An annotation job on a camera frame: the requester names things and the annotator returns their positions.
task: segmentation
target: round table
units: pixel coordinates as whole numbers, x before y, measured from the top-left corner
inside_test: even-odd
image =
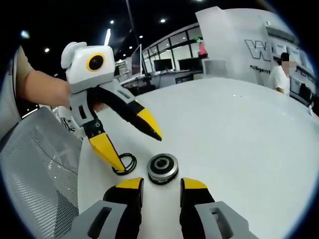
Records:
[[[155,117],[162,142],[141,133],[110,108],[98,113],[119,154],[132,153],[136,169],[117,176],[84,139],[78,171],[82,213],[111,186],[144,177],[139,239],[181,239],[180,178],[200,180],[249,222],[260,239],[283,239],[311,202],[319,171],[319,118],[281,93],[247,82],[212,78],[138,96]],[[151,183],[147,162],[170,153],[177,179]]]

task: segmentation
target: robotic claw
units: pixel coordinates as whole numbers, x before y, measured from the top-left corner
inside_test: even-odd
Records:
[[[125,171],[93,110],[95,103],[105,103],[138,130],[161,141],[162,134],[151,113],[114,79],[115,62],[111,47],[71,42],[62,52],[61,67],[66,69],[70,85],[69,101],[74,120],[84,128],[95,153],[112,167]]]
[[[143,178],[111,187],[103,200],[76,217],[63,239],[136,239],[142,223]],[[184,239],[258,239],[248,222],[224,202],[215,202],[200,181],[181,178],[179,224]]]

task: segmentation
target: metal bearing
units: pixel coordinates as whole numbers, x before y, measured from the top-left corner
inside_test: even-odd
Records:
[[[153,183],[164,185],[176,178],[178,174],[177,159],[168,153],[155,155],[149,160],[147,171]]]

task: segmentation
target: black pole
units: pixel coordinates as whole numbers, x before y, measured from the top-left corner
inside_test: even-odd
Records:
[[[138,37],[138,34],[136,32],[136,29],[135,29],[135,25],[134,25],[134,21],[133,21],[133,17],[132,17],[132,12],[131,12],[131,7],[130,7],[130,3],[129,3],[129,0],[126,0],[126,5],[128,7],[128,12],[129,12],[129,17],[130,17],[130,22],[131,22],[131,27],[132,27],[132,30],[134,32],[134,35],[135,35],[135,38],[136,38],[136,42],[138,44],[138,46],[140,45],[140,42],[139,42],[139,37]],[[148,71],[146,69],[146,65],[145,65],[145,61],[144,61],[144,56],[142,54],[142,67],[144,69],[144,73],[146,76],[148,76]]]

